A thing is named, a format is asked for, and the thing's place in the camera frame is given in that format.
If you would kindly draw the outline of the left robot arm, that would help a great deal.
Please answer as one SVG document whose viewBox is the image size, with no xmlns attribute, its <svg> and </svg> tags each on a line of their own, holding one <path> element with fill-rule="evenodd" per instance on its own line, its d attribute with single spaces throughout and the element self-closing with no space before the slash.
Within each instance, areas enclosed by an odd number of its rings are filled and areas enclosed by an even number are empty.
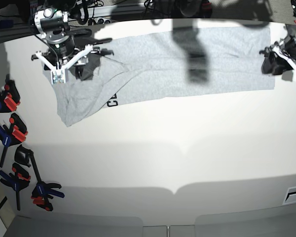
<svg viewBox="0 0 296 237">
<path fill-rule="evenodd" d="M 291 1 L 296 17 L 296 0 Z M 264 55 L 261 72 L 265 75 L 279 76 L 291 71 L 292 81 L 296 82 L 296 28 L 286 27 L 287 36 L 260 51 Z"/>
</svg>

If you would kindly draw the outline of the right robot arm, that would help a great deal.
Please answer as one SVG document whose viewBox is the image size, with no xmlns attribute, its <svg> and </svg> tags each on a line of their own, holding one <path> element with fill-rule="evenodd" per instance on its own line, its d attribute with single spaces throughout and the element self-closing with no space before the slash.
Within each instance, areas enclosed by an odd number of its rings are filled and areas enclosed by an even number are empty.
<svg viewBox="0 0 296 237">
<path fill-rule="evenodd" d="M 110 38 L 94 39 L 87 28 L 71 30 L 71 19 L 79 25 L 88 22 L 88 8 L 93 4 L 93 0 L 46 0 L 29 18 L 30 30 L 48 47 L 46 52 L 33 54 L 31 60 L 39 59 L 43 63 L 44 70 L 50 72 L 51 84 L 68 82 L 71 68 L 75 68 L 75 77 L 80 79 L 89 62 L 89 54 L 113 53 L 99 48 L 99 45 L 111 42 Z"/>
</svg>

